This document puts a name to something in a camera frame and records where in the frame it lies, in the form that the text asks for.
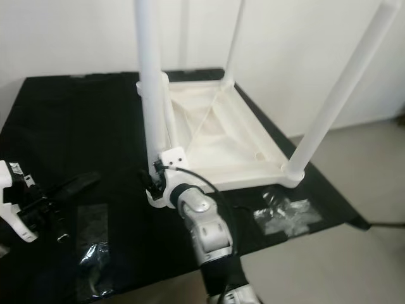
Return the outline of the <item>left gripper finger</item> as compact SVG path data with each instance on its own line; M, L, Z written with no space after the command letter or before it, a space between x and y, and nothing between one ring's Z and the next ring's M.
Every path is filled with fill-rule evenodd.
M86 172L75 175L55 186L53 188L53 197L55 199L70 199L97 184L99 180L101 180L101 174L98 172Z

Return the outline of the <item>black tablecloth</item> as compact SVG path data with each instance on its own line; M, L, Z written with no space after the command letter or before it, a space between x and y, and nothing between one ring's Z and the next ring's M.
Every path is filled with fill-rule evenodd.
M77 211L106 205L113 295L197 271L180 215L147 202L144 119L134 89L138 73L30 77L0 135L0 156L20 163L37 184L58 186L78 174L101 180L63 203L70 238L41 234L26 243L6 229L1 304L89 304L76 298Z

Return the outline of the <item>white plastic table top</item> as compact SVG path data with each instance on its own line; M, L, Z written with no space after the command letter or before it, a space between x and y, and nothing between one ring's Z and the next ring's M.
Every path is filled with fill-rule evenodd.
M278 184L289 159L235 84L223 87L220 80L199 80L170 82L168 87L177 147L184 148L188 170L221 191ZM202 180L194 182L206 193L213 191ZM164 208L163 195L151 194L152 185L148 174L147 200Z

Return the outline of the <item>crumpled clear plastic wrap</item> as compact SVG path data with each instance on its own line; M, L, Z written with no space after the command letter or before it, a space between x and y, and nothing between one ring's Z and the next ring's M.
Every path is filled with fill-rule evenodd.
M309 200L292 201L285 196L266 195L267 207L252 212L255 223L265 235L281 234L288 238L309 234L310 225L323 217Z

